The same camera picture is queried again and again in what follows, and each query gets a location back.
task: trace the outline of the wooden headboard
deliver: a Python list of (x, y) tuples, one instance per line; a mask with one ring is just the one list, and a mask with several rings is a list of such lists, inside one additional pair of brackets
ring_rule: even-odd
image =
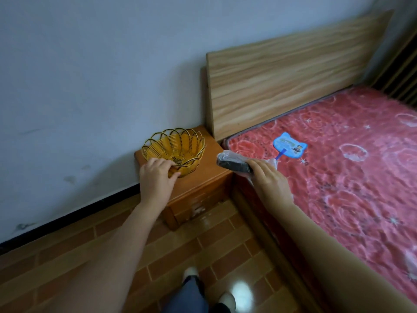
[(392, 11), (209, 52), (207, 127), (219, 141), (357, 82)]

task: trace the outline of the nightstand drawer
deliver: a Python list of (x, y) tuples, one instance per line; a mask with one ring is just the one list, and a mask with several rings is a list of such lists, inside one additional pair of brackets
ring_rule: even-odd
[(190, 220), (194, 216), (210, 209), (217, 202), (226, 199), (230, 193), (232, 178), (233, 174), (228, 173), (194, 193), (187, 195), (187, 197), (170, 204), (168, 207), (178, 224)]

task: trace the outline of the white shoe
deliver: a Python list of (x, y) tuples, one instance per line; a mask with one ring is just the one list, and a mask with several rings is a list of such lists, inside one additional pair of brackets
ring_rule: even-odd
[(185, 281), (185, 279), (187, 279), (188, 276), (197, 276), (200, 278), (199, 271), (195, 267), (190, 267), (190, 268), (185, 269), (184, 275), (183, 275), (183, 282)]
[(223, 293), (218, 302), (226, 305), (231, 313), (236, 312), (236, 300), (230, 292)]

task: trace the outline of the yellow woven basket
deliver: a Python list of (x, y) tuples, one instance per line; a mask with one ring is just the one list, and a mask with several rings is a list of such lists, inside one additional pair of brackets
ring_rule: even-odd
[(184, 177), (198, 167), (205, 147), (204, 137), (199, 131), (192, 128), (170, 128), (152, 135), (143, 145), (142, 155), (146, 160), (172, 160), (176, 165), (169, 169), (168, 176), (179, 171), (180, 177)]

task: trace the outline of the left hand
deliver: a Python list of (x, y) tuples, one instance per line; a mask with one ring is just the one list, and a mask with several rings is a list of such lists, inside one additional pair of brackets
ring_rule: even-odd
[(168, 170), (172, 165), (175, 163), (171, 160), (150, 158), (139, 171), (141, 205), (155, 212), (156, 217), (168, 203), (175, 181), (181, 174), (176, 172), (168, 178)]

